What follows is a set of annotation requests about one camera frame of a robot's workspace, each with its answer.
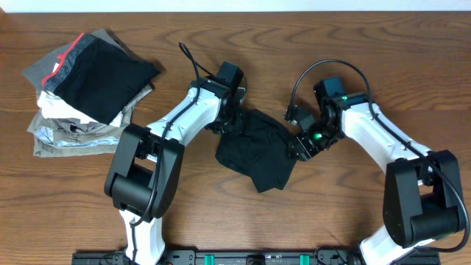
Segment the folded clothes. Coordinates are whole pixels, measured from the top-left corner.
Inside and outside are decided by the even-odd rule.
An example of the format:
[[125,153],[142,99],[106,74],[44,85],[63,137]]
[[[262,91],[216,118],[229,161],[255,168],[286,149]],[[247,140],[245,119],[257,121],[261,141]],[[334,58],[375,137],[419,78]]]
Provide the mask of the folded clothes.
[[[90,122],[97,122],[94,119],[86,116],[84,113],[71,107],[65,103],[60,97],[47,94],[41,91],[38,99],[38,107],[41,108],[41,114],[45,119],[67,119],[75,118],[78,119],[81,124],[87,124]],[[120,111],[118,115],[110,122],[111,126],[120,127],[121,120],[123,119],[123,113]]]
[[124,113],[123,126],[117,128],[93,122],[77,126],[65,119],[45,119],[38,112],[28,127],[35,135],[33,155],[49,158],[113,153],[131,116],[132,108]]
[[[126,52],[119,44],[117,44],[111,36],[106,32],[105,29],[99,29],[91,33],[93,36],[100,38],[107,43],[115,46],[116,48]],[[39,61],[34,63],[32,66],[26,68],[23,71],[23,75],[32,83],[36,88],[36,97],[39,98],[40,92],[43,91],[43,86],[41,82],[44,77],[47,77],[51,73],[51,69],[54,68],[55,63],[59,63],[57,56],[63,54],[71,47],[72,43],[61,46],[60,48],[55,49],[54,51],[47,54],[45,57],[41,58]],[[144,98],[148,93],[152,92],[152,88],[149,84],[146,84],[141,91],[135,95],[123,108],[122,112],[129,110],[132,106],[136,104],[139,100]]]
[[296,159],[288,156],[294,136],[278,121],[248,110],[241,135],[222,135],[216,151],[221,165],[252,178],[258,192],[284,189]]
[[59,58],[59,67],[41,83],[44,89],[104,124],[160,73],[91,34],[82,33]]
[[[104,29],[92,34],[124,51]],[[41,92],[44,91],[41,80],[50,74],[54,64],[59,62],[57,56],[70,46],[71,43],[55,49],[23,71],[23,75],[35,86],[37,98],[40,98]],[[119,128],[93,121],[83,124],[80,119],[74,118],[45,119],[40,111],[28,128],[28,131],[35,135],[33,154],[47,158],[114,153],[122,130],[130,123],[135,104],[150,92],[152,88],[146,84],[122,108]]]

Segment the clothing tag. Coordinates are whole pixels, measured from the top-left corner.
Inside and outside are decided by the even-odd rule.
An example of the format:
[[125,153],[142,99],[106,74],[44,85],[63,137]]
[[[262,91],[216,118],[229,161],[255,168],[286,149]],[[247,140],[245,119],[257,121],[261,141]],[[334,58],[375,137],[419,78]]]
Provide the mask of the clothing tag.
[[59,63],[54,64],[54,68],[52,69],[52,72],[56,71],[57,67],[59,67]]

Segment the black mounting rail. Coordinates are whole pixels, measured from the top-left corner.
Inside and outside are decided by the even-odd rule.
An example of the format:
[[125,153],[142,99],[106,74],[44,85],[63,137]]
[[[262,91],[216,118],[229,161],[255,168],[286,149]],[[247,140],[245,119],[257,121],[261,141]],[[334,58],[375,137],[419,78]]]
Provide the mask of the black mounting rail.
[[[307,252],[195,252],[171,250],[159,265],[362,265],[358,252],[319,248]],[[121,251],[111,253],[75,253],[72,265],[129,265]],[[397,265],[440,265],[437,252],[416,252]]]

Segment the red stripe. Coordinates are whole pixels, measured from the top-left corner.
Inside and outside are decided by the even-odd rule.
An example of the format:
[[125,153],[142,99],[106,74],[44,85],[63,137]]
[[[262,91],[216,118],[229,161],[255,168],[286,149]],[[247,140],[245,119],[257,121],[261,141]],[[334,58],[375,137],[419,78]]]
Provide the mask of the red stripe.
[[51,77],[53,77],[55,74],[57,74],[57,72],[59,71],[59,69],[62,67],[62,65],[64,64],[64,61],[65,61],[65,57],[67,56],[67,54],[76,46],[76,44],[79,42],[79,40],[83,37],[85,33],[82,33],[80,34],[80,36],[74,40],[74,42],[72,43],[72,46],[70,46],[67,51],[65,51],[63,54],[60,54],[59,56],[57,56],[57,58],[59,58],[60,60],[60,63],[59,63],[59,66],[55,69],[55,71],[53,71],[52,73],[50,73],[50,75],[48,75],[47,77],[44,77],[43,78],[43,81],[41,83],[41,85],[43,85],[43,88],[44,88],[44,85],[46,84],[47,80],[49,80]]

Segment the cable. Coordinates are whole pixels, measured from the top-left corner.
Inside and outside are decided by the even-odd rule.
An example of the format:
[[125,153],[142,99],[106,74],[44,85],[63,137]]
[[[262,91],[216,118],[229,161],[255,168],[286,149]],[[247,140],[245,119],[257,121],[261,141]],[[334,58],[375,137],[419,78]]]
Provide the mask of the cable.
[[102,261],[106,261],[106,265],[112,265],[112,264],[108,261],[108,259],[109,259],[110,257],[113,258],[113,256],[114,256],[114,253],[108,253],[108,254],[103,255],[103,257],[101,257],[101,258],[99,259],[98,265],[103,265],[103,264],[102,264]]
[[201,70],[205,71],[207,74],[209,74],[211,77],[216,77],[214,74],[212,74],[210,71],[206,70],[206,68],[202,67],[197,61],[195,61],[193,59],[193,56],[191,55],[190,51],[188,50],[188,48],[183,48],[183,46],[181,46],[179,43],[178,43],[178,46],[180,47],[180,50],[182,50],[183,54],[186,55],[186,57],[188,59],[190,59],[192,62],[195,62],[196,63],[196,66],[198,66]]
[[339,255],[339,258],[342,262],[342,264],[339,264],[339,265],[348,265],[348,263],[344,260],[344,258],[342,258],[342,256],[340,255],[340,252],[337,250],[337,249],[334,249],[332,247],[329,247],[329,246],[321,246],[321,247],[318,247],[315,251],[314,251],[314,258],[317,259],[317,263],[318,264],[321,264],[321,265],[327,265],[325,264],[324,262],[320,261],[320,257],[318,257],[317,255],[317,252],[320,250],[320,249],[330,249],[330,250],[334,250],[335,252],[337,252],[337,255]]
[[[182,41],[180,41],[178,43],[178,46],[182,50],[183,54],[186,55],[186,57],[188,57],[188,59],[190,59],[190,61],[193,64],[194,71],[195,71],[195,74],[196,74],[196,85],[197,85],[197,87],[196,87],[196,96],[193,98],[193,100],[188,105],[186,105],[179,113],[177,113],[177,115],[175,115],[170,121],[168,121],[166,123],[165,128],[163,129],[162,135],[161,135],[160,140],[159,140],[159,153],[157,155],[157,161],[156,161],[155,169],[154,169],[154,173],[155,173],[154,176],[155,177],[154,177],[154,183],[152,185],[151,196],[149,198],[149,201],[147,202],[146,210],[142,214],[141,218],[137,222],[133,222],[133,221],[130,222],[131,231],[132,231],[132,245],[134,247],[134,251],[132,252],[132,263],[131,263],[132,265],[135,264],[135,256],[136,256],[136,253],[137,253],[136,242],[135,242],[135,227],[137,227],[138,225],[140,225],[144,221],[144,219],[150,214],[152,206],[154,205],[155,197],[157,196],[157,184],[158,184],[158,178],[160,176],[160,165],[161,165],[162,156],[163,156],[163,145],[164,145],[164,141],[165,141],[165,137],[167,135],[167,132],[170,130],[173,123],[182,114],[184,114],[185,111],[187,111],[191,106],[193,106],[195,103],[198,102],[198,98],[199,98],[199,91],[200,91],[200,87],[201,87],[201,84],[200,84],[201,81],[199,79],[199,72],[198,72],[199,64],[194,60],[193,55],[191,55],[191,53],[190,53],[190,50],[188,50],[188,48],[186,47],[186,45]],[[199,67],[203,71],[209,73],[209,75],[212,75],[209,71],[207,71],[203,67],[201,67],[201,66],[199,66]]]
[[135,264],[135,256],[138,254],[137,243],[135,240],[135,227],[131,226],[131,237],[132,237],[132,260],[131,264]]
[[403,262],[405,259],[409,258],[410,256],[412,256],[413,254],[415,254],[415,252],[417,252],[417,250],[415,249],[415,247],[408,253],[406,253],[405,255],[403,255],[402,257],[399,257],[395,260],[393,260],[391,262],[391,265],[398,265],[400,264],[400,262]]
[[294,108],[294,97],[296,96],[296,91],[297,91],[297,87],[300,85],[301,83],[301,80],[304,78],[304,76],[309,72],[311,71],[313,68],[317,67],[317,66],[320,66],[321,64],[324,64],[324,63],[341,63],[341,64],[344,64],[346,66],[349,66],[350,68],[352,68],[353,70],[355,70],[357,73],[359,73],[362,77],[364,77],[363,73],[360,71],[360,69],[356,68],[356,66],[354,66],[353,64],[351,63],[348,63],[348,62],[345,62],[343,60],[338,60],[338,59],[327,59],[327,60],[320,60],[319,62],[317,63],[314,63],[312,66],[309,66],[309,68],[304,71],[304,73],[301,74],[300,78],[297,80],[296,82],[296,85],[294,85],[294,88],[293,88],[293,93],[291,94],[291,102],[288,106],[288,111],[287,111],[287,115],[286,115],[286,119],[287,120],[291,120],[293,118],[293,108]]
[[462,249],[466,243],[468,242],[468,239],[470,237],[470,216],[468,214],[468,210],[466,208],[466,205],[463,203],[463,200],[461,199],[461,197],[459,196],[455,186],[451,183],[450,179],[448,179],[448,177],[443,174],[443,172],[438,168],[436,167],[432,162],[430,162],[421,152],[417,151],[415,148],[413,148],[413,146],[411,145],[411,142],[407,142],[405,140],[403,140],[398,134],[396,134],[393,130],[391,130],[387,125],[385,125],[383,123],[383,121],[381,121],[379,119],[379,115],[373,110],[373,95],[372,95],[372,90],[371,90],[371,86],[369,85],[369,81],[368,79],[366,78],[366,76],[363,74],[363,72],[360,71],[360,69],[358,69],[356,66],[354,66],[353,64],[351,63],[348,63],[348,62],[345,62],[343,60],[337,60],[337,59],[328,59],[328,60],[321,60],[317,63],[314,63],[312,66],[310,66],[304,73],[301,74],[300,78],[297,80],[296,82],[296,85],[294,86],[294,89],[293,89],[293,93],[291,95],[291,103],[290,105],[288,106],[288,110],[286,111],[286,119],[287,120],[290,120],[292,119],[292,113],[293,113],[293,106],[294,106],[294,97],[296,96],[296,91],[297,91],[297,87],[298,85],[300,84],[302,78],[310,71],[312,70],[313,68],[317,67],[317,66],[320,66],[321,64],[323,63],[341,63],[341,64],[344,64],[346,66],[349,66],[350,68],[352,68],[353,70],[355,70],[358,74],[360,74],[361,78],[363,79],[364,83],[365,83],[365,86],[366,86],[366,89],[367,89],[367,92],[368,92],[368,107],[369,107],[369,111],[370,113],[372,114],[372,117],[374,120],[376,120],[377,123],[379,123],[380,126],[382,126],[382,128],[387,131],[389,134],[391,134],[394,138],[396,138],[401,144],[403,144],[406,148],[409,148],[415,155],[417,155],[421,160],[424,161],[425,164],[427,164],[427,166],[430,166],[433,170],[433,172],[435,172],[435,174],[440,177],[440,179],[442,179],[442,181],[448,186],[448,188],[450,188],[450,190],[453,192],[453,194],[455,195],[456,199],[458,200],[458,203],[459,203],[459,206],[460,208],[463,210],[464,212],[464,223],[465,223],[465,226],[464,226],[464,234],[463,234],[463,239],[461,240],[461,242],[456,245],[455,247],[451,247],[451,248],[439,248],[439,247],[425,247],[425,246],[418,246],[418,247],[415,247],[414,250],[419,250],[419,251],[437,251],[437,252],[456,252],[460,249]]

